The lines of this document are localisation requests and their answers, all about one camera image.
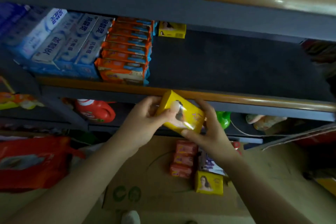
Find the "green bottle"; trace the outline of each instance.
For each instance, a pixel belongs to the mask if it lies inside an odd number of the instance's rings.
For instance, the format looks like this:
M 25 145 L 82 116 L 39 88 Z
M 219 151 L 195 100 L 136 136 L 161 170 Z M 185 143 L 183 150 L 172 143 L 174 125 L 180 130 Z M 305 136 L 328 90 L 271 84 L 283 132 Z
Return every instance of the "green bottle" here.
M 217 120 L 219 121 L 223 129 L 226 129 L 231 123 L 230 114 L 231 112 L 216 111 Z

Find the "yellow package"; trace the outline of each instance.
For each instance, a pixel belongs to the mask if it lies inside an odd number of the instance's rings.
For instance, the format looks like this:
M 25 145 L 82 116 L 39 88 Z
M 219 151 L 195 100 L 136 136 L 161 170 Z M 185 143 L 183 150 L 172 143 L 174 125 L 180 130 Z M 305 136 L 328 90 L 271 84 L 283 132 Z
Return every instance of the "yellow package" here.
M 174 22 L 160 21 L 159 36 L 183 38 L 186 36 L 187 25 Z
M 171 104 L 174 107 L 177 106 L 178 113 L 173 120 L 166 122 L 164 126 L 179 134 L 181 134 L 183 129 L 194 130 L 196 133 L 201 132 L 205 119 L 204 112 L 172 90 L 163 95 L 156 114 L 159 115 L 164 110 L 169 109 Z
M 223 176 L 197 171 L 195 175 L 197 193 L 223 195 Z

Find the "red detergent bottle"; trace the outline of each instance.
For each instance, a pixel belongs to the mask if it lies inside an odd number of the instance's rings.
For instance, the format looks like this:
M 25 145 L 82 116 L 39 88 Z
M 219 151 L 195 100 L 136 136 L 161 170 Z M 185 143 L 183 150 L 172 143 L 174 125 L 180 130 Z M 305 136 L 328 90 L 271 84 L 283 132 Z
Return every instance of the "red detergent bottle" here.
M 97 122 L 108 123 L 116 116 L 112 107 L 104 101 L 77 99 L 76 109 L 89 120 Z

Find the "floor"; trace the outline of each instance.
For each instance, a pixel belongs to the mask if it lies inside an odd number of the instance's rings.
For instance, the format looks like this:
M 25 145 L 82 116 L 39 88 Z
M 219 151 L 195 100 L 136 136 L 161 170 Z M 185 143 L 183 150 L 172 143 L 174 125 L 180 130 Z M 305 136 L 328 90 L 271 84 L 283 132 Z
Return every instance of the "floor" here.
M 294 144 L 279 145 L 265 151 L 257 148 L 245 151 L 244 158 L 251 167 L 277 190 L 288 202 L 305 214 L 313 223 L 331 224 L 336 220 L 336 197 L 312 181 L 306 181 L 301 172 L 306 158 Z M 41 195 L 43 190 L 23 194 L 0 194 L 0 223 L 17 209 Z M 118 223 L 122 211 L 109 212 L 97 202 L 84 224 Z M 254 223 L 252 218 L 181 213 L 140 212 L 141 223 L 183 224 L 188 220 L 202 223 Z

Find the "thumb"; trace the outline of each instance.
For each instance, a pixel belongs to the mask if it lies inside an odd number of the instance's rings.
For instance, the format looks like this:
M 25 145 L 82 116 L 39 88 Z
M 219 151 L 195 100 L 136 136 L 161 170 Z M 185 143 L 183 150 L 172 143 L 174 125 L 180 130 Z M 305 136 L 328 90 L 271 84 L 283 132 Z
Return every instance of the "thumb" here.
M 183 135 L 183 137 L 187 138 L 189 141 L 198 144 L 199 146 L 203 146 L 204 144 L 204 136 L 196 133 L 193 130 L 184 129 L 182 130 L 181 135 Z
M 169 122 L 172 119 L 175 119 L 177 112 L 171 111 L 171 109 L 164 110 L 160 115 L 153 117 L 154 123 L 160 127 L 164 123 Z

